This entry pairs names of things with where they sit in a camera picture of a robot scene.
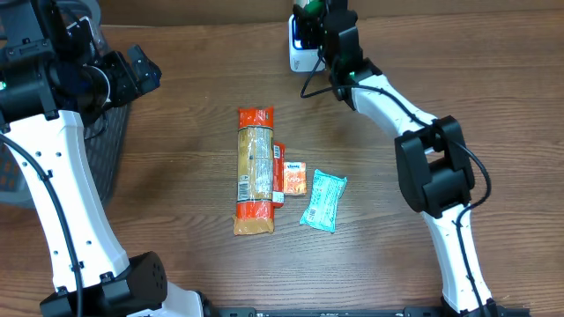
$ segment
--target small orange packet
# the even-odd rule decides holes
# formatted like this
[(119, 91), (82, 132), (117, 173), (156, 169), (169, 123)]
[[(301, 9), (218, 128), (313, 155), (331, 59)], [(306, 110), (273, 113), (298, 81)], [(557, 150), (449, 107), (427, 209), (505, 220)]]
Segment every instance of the small orange packet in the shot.
[(284, 162), (284, 194), (305, 195), (307, 192), (306, 163)]
[(274, 142), (274, 183), (272, 189), (272, 205), (275, 208), (284, 206), (284, 155), (286, 146)]

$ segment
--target food package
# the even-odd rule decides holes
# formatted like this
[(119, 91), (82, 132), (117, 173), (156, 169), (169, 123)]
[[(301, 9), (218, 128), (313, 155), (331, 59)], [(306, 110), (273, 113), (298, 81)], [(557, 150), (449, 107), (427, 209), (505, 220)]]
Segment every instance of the food package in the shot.
[(273, 130), (273, 107), (239, 109), (236, 235), (274, 232)]
[(284, 194), (305, 195), (307, 192), (306, 163), (284, 162)]
[(346, 177), (340, 179), (315, 170), (311, 201), (301, 217), (300, 225), (335, 232), (338, 201), (345, 192), (346, 182)]
[(272, 203), (275, 208), (284, 206), (284, 155), (286, 146), (280, 142), (274, 142), (274, 184), (272, 192)]

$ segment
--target orange snack box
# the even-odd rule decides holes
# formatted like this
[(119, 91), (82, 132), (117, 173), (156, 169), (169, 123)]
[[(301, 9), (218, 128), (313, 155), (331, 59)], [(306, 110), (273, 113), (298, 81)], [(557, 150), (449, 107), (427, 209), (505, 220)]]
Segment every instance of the orange snack box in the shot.
[(284, 162), (284, 194), (305, 195), (307, 192), (306, 163)]

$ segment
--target white arm link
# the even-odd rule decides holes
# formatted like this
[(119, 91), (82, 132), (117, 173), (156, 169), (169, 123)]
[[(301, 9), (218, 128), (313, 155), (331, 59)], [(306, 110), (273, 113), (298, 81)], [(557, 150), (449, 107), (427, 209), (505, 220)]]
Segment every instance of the white arm link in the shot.
[[(425, 123), (431, 124), (432, 120), (436, 119), (432, 114), (421, 111), (404, 98), (390, 85), (384, 75), (374, 75), (360, 81), (359, 85), (382, 88), (392, 93), (410, 112)], [(353, 88), (352, 101), (359, 113), (372, 119), (390, 137), (402, 136), (406, 131), (417, 131), (423, 128), (418, 123), (413, 122), (394, 100), (379, 92)], [(456, 225), (453, 223), (453, 220), (456, 222), (456, 218), (463, 209), (462, 205), (458, 205), (445, 210), (440, 219), (435, 219), (426, 212), (421, 212), (431, 231), (434, 249), (441, 266), (442, 295), (447, 303), (459, 313), (463, 310), (471, 312), (479, 307), (470, 281), (467, 278), (466, 267), (464, 266), (460, 244), (456, 235)], [(463, 216), (462, 234), (471, 273), (476, 281), (482, 304), (485, 304), (492, 297), (492, 294), (488, 290), (479, 268), (478, 257), (471, 235), (470, 214), (470, 212), (467, 212)]]
[[(67, 219), (81, 269), (84, 287), (100, 283), (100, 275), (118, 276), (130, 261), (117, 242), (102, 209), (86, 160), (84, 126), (80, 115), (59, 111), (60, 117), (47, 121), (43, 114), (11, 123), (6, 134), (30, 153), (50, 179)], [(61, 224), (47, 190), (35, 170), (11, 150), (26, 177), (51, 255), (55, 288), (77, 289), (71, 259)]]

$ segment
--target orange object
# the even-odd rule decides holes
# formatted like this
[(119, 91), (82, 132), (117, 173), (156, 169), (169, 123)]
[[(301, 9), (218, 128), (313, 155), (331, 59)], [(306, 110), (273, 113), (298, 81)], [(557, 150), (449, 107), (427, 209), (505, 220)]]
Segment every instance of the orange object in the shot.
[(284, 162), (284, 194), (305, 195), (307, 192), (306, 163)]
[(274, 108), (239, 109), (234, 234), (274, 232)]
[(272, 191), (272, 204), (275, 208), (284, 206), (284, 155), (286, 146), (274, 142), (274, 184)]

